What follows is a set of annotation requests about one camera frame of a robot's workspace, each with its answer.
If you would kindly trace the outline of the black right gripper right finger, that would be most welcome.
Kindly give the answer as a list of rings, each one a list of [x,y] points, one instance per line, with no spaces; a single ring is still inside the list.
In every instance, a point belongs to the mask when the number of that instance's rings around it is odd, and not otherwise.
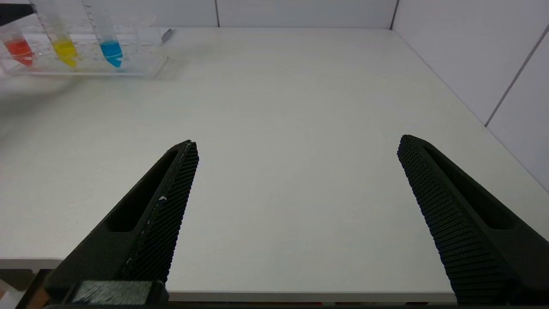
[[[547,305],[549,243],[424,139],[397,157],[459,305]]]

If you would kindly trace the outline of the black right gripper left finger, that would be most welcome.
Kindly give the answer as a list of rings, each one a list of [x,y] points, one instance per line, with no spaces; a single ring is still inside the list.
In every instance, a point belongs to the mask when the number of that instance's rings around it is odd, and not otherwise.
[[[198,164],[195,142],[171,147],[49,274],[50,299],[85,281],[165,283]]]

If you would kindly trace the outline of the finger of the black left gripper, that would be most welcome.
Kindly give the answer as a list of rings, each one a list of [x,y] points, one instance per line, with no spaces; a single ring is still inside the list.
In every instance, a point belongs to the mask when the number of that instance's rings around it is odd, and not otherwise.
[[[34,13],[35,10],[31,4],[2,3],[0,4],[0,25],[5,26]]]

